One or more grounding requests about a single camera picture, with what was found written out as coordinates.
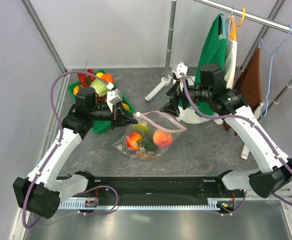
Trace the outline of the peach fruit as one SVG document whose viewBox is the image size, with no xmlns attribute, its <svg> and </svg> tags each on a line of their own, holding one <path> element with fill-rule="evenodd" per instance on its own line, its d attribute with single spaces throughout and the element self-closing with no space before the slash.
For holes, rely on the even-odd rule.
<svg viewBox="0 0 292 240">
<path fill-rule="evenodd" d="M 153 142 L 160 148 L 166 148 L 173 142 L 173 136 L 171 133 L 157 129 L 153 133 Z"/>
</svg>

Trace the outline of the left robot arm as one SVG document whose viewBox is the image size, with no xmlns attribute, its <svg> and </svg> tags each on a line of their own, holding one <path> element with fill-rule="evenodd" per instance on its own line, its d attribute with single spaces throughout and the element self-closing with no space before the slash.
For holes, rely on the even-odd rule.
<svg viewBox="0 0 292 240">
<path fill-rule="evenodd" d="M 111 123 L 112 128 L 136 124 L 137 120 L 122 105 L 123 95 L 114 87 L 107 92 L 106 102 L 97 103 L 96 91 L 82 87 L 61 123 L 61 129 L 37 166 L 25 178 L 18 177 L 13 190 L 23 213 L 30 212 L 49 219 L 59 204 L 79 193 L 85 197 L 95 193 L 92 176 L 79 172 L 57 182 L 58 174 L 73 150 L 82 142 L 95 121 Z"/>
</svg>

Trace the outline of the clear zip top bag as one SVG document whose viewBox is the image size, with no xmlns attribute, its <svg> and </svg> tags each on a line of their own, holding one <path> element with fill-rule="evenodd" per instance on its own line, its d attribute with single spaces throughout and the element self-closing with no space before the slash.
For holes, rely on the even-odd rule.
<svg viewBox="0 0 292 240">
<path fill-rule="evenodd" d="M 151 160 L 161 156 L 187 129 L 169 114 L 158 110 L 136 112 L 133 116 L 137 124 L 130 124 L 112 146 L 134 159 Z"/>
</svg>

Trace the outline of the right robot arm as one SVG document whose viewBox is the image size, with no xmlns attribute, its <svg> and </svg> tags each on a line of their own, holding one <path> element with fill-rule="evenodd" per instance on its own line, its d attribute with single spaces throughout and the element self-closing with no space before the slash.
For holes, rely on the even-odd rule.
<svg viewBox="0 0 292 240">
<path fill-rule="evenodd" d="M 262 128 L 246 99 L 236 89 L 226 87 L 223 69 L 216 63 L 200 68 L 200 83 L 188 85 L 188 68 L 183 63 L 171 70 L 176 81 L 167 91 L 169 102 L 160 111 L 178 117 L 179 106 L 207 103 L 241 138 L 257 162 L 253 171 L 227 171 L 222 180 L 215 183 L 215 192 L 226 197 L 232 190 L 253 190 L 258 196 L 268 198 L 292 181 L 292 157 L 282 151 Z"/>
</svg>

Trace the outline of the toy pineapple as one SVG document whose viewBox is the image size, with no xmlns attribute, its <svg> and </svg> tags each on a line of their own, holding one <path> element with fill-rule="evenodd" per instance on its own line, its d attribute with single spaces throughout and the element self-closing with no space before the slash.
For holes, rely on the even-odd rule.
<svg viewBox="0 0 292 240">
<path fill-rule="evenodd" d="M 137 156 L 143 160 L 153 159 L 159 154 L 159 147 L 153 142 L 153 136 L 147 135 L 140 141 L 140 149 L 136 151 Z"/>
</svg>

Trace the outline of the green bell pepper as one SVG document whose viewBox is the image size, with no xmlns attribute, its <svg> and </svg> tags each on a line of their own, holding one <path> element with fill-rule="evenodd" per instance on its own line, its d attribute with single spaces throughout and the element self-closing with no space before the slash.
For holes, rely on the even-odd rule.
<svg viewBox="0 0 292 240">
<path fill-rule="evenodd" d="M 141 124 L 141 123 L 135 124 L 133 126 L 133 130 L 135 132 L 140 133 L 141 135 L 147 135 L 149 133 L 148 125 L 144 125 L 144 124 Z"/>
</svg>

